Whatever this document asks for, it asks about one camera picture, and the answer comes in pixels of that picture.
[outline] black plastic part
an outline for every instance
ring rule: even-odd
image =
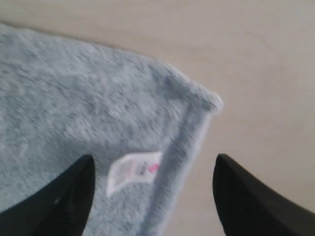
[[[0,213],[1,236],[81,236],[95,192],[95,163],[84,155],[34,195]]]
[[[315,236],[315,214],[276,193],[219,154],[213,194],[227,236]]]

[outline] white label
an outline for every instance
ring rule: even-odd
[[[113,162],[107,178],[107,196],[131,182],[153,182],[161,159],[162,152],[143,152],[130,153]]]

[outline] fluffy towel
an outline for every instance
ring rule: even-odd
[[[0,211],[83,154],[96,164],[85,236],[160,235],[220,98],[132,52],[0,25]],[[153,183],[106,195],[111,163],[161,151]]]

